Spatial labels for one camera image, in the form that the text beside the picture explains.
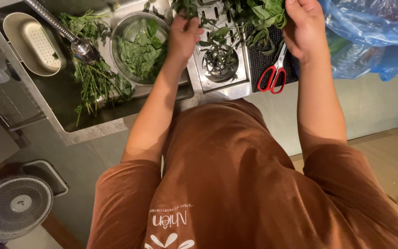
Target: sink drain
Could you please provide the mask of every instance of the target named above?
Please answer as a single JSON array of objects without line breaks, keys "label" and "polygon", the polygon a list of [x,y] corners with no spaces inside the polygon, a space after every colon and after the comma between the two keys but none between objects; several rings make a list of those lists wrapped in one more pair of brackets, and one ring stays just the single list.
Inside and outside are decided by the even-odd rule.
[{"label": "sink drain", "polygon": [[203,58],[203,67],[207,70],[206,77],[212,82],[226,82],[236,74],[239,67],[239,58],[234,49],[232,53],[233,62],[227,65],[222,63],[222,59],[228,53],[227,50],[220,48],[217,51],[207,52]]}]

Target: white fan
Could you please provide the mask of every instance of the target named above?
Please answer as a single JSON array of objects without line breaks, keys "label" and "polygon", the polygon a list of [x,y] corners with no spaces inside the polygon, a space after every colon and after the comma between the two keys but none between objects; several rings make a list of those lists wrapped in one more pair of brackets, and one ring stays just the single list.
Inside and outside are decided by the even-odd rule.
[{"label": "white fan", "polygon": [[0,181],[0,242],[31,232],[47,217],[53,202],[50,186],[34,176]]}]

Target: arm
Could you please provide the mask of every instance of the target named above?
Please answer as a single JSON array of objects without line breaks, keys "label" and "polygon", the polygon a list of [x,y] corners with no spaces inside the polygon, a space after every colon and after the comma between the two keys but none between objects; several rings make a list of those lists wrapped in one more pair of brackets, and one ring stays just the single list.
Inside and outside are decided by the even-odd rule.
[{"label": "arm", "polygon": [[317,0],[286,0],[284,39],[299,59],[297,121],[303,158],[325,144],[346,144],[345,118],[331,74],[325,20]]},{"label": "arm", "polygon": [[154,87],[131,128],[122,156],[126,160],[146,159],[161,163],[162,148],[173,116],[180,74],[203,33],[199,19],[177,16],[172,24],[169,52]]}]

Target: brown t-shirt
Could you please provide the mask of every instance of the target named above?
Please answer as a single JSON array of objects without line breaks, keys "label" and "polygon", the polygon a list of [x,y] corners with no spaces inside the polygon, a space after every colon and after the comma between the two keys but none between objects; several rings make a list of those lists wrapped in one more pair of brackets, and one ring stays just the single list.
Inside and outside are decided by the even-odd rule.
[{"label": "brown t-shirt", "polygon": [[173,120],[161,166],[107,170],[96,186],[89,249],[398,249],[398,213],[365,156],[326,145],[304,173],[237,100]]}]

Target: hand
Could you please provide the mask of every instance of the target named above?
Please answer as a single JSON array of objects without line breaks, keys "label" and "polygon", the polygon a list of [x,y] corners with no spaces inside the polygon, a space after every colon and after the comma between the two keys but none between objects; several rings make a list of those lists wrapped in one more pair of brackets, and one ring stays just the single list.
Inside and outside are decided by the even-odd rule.
[{"label": "hand", "polygon": [[199,28],[199,18],[186,20],[182,14],[177,15],[171,27],[167,57],[181,61],[185,68],[195,50],[196,42],[200,41],[199,35],[203,33],[203,28]]},{"label": "hand", "polygon": [[317,0],[286,0],[291,20],[283,29],[288,50],[301,63],[329,53],[325,35],[325,19]]}]

